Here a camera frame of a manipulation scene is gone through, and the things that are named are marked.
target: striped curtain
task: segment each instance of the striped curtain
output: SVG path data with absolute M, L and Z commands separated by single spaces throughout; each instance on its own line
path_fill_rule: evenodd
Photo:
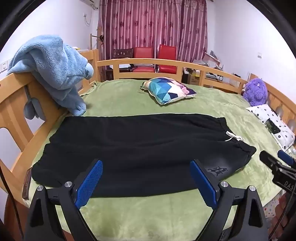
M 101 0 L 103 58 L 113 49 L 176 46 L 177 60 L 202 59 L 207 51 L 206 0 Z

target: green bedsheet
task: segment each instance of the green bedsheet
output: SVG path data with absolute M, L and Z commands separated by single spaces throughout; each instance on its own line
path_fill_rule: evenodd
M 254 185 L 262 205 L 267 204 L 280 188 L 272 183 L 271 171 L 259 160 L 262 150 L 276 156 L 279 146 L 260 121 L 245 108 L 249 104 L 240 95 L 196 85 L 192 99 L 184 99 L 160 106 L 148 93 L 140 90 L 141 80 L 116 80 L 99 83 L 83 98 L 87 104 L 84 116 L 131 116 L 158 113 L 200 113 L 225 117 L 229 128 L 244 141 L 257 148 L 246 167 L 227 181 L 233 187 Z M 63 118 L 56 123 L 33 164 L 42 156 L 44 145 L 55 133 Z M 30 204 L 37 183 L 31 180 Z M 207 207 L 198 190 L 152 197 L 93 198 L 81 213 L 92 232 L 100 240 L 194 240 L 212 209 Z M 57 207 L 61 225 L 69 231 L 60 207 Z M 233 207 L 226 227 L 231 225 Z

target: blue plush blanket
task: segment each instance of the blue plush blanket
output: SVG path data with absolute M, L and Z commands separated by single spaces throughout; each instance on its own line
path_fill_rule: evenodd
M 59 36 L 40 35 L 27 41 L 16 52 L 8 73 L 31 72 L 61 106 L 73 115 L 86 111 L 75 84 L 90 79 L 94 70 L 87 59 L 65 44 Z

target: red chair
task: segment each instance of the red chair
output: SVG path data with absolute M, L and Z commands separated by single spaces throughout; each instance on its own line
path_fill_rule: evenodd
M 177 51 L 177 48 L 175 46 L 166 46 L 166 45 L 160 44 L 159 51 L 158 51 L 158 58 L 176 60 L 176 51 Z M 177 67 L 171 66 L 171 65 L 159 65 L 159 72 L 167 73 L 167 74 L 176 74 Z
M 147 47 L 135 47 L 135 58 L 153 58 L 153 49 Z M 139 66 L 132 69 L 132 72 L 154 73 L 154 67 Z

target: wooden bed frame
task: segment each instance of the wooden bed frame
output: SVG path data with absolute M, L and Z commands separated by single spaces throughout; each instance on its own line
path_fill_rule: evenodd
M 154 77 L 170 77 L 175 80 L 181 81 L 183 68 L 198 69 L 200 73 L 199 85 L 211 85 L 226 91 L 232 91 L 241 94 L 243 85 L 247 81 L 225 73 L 223 71 L 212 69 L 209 67 L 163 59 L 113 59 L 96 61 L 98 57 L 97 50 L 91 50 L 81 53 L 85 56 L 94 67 L 94 76 L 88 80 L 82 80 L 82 89 L 79 93 L 87 91 L 94 81 L 100 82 L 100 74 L 98 69 L 101 66 L 113 65 L 114 79 L 135 79 L 135 78 L 154 78 Z M 164 73 L 120 73 L 119 64 L 163 64 L 172 65 L 177 67 L 176 74 Z M 234 81 L 238 81 L 238 87 L 231 86 L 227 83 L 208 80 L 205 78 L 206 72 L 215 73 Z M 32 97 L 40 101 L 46 121 L 35 132 L 32 133 L 23 114 L 24 105 L 27 101 L 24 86 L 27 85 Z M 285 95 L 269 84 L 266 84 L 269 91 L 269 98 L 271 99 L 271 107 L 275 110 L 277 106 L 282 106 L 284 111 L 284 122 L 287 123 L 289 119 L 295 119 L 296 105 Z M 33 159 L 39 151 L 42 143 L 49 134 L 52 126 L 57 119 L 65 113 L 64 108 L 58 108 L 56 103 L 45 91 L 45 89 L 35 80 L 30 73 L 10 74 L 0 81 L 0 128 L 7 128 L 12 135 L 14 141 L 21 150 L 20 155 L 15 160 L 13 167 L 9 170 L 4 163 L 0 160 L 0 165 L 3 170 L 5 179 L 12 191 L 13 197 L 23 205 L 26 205 L 22 199 L 22 187 L 26 175 L 26 171 L 30 168 Z M 0 187 L 6 191 L 3 183 L 0 180 Z

